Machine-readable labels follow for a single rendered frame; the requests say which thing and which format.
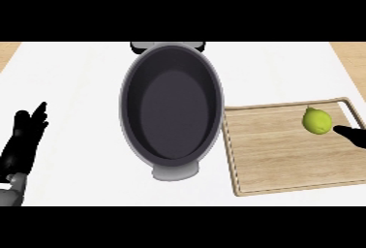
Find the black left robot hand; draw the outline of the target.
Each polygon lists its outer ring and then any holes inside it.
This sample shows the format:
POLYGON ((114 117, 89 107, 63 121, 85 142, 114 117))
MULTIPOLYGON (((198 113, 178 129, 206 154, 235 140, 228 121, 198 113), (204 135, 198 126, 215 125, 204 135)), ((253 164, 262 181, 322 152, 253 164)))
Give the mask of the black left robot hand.
POLYGON ((9 177, 30 174, 37 146, 48 128, 48 103, 43 102, 33 113, 20 110, 15 114, 14 133, 0 154, 0 183, 9 183, 9 177))

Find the wooden tray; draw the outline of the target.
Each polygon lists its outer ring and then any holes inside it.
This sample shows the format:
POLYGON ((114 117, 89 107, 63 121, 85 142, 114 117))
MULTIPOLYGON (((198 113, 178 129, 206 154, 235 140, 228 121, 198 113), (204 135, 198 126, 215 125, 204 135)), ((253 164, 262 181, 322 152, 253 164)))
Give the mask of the wooden tray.
POLYGON ((228 107, 223 137, 238 196, 366 183, 366 150, 337 133, 315 135, 302 125, 308 108, 337 125, 366 128, 349 98, 228 107))

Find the green pear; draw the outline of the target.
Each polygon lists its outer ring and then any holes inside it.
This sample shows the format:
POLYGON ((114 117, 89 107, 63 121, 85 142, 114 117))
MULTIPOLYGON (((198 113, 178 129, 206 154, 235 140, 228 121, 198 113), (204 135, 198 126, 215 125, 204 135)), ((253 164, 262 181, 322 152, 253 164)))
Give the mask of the green pear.
POLYGON ((318 108, 308 108, 302 124, 305 129, 315 135, 325 135, 333 129, 333 117, 327 111, 318 108))

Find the grey oval pot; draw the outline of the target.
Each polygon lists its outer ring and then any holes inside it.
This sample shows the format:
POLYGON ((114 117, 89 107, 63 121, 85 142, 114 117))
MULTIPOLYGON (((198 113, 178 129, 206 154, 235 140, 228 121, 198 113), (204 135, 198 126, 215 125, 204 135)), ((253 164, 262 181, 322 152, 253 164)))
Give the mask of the grey oval pot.
POLYGON ((204 42, 133 42, 138 58, 119 97, 120 126, 154 179, 200 172, 223 120, 223 89, 204 42))

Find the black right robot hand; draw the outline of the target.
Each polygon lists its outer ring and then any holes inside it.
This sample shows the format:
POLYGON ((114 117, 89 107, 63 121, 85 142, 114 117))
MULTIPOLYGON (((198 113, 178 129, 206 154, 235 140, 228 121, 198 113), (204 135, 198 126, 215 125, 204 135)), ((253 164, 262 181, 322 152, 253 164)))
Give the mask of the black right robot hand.
POLYGON ((344 136, 350 142, 361 148, 366 149, 366 130, 352 128, 343 125, 334 127, 334 131, 344 136))

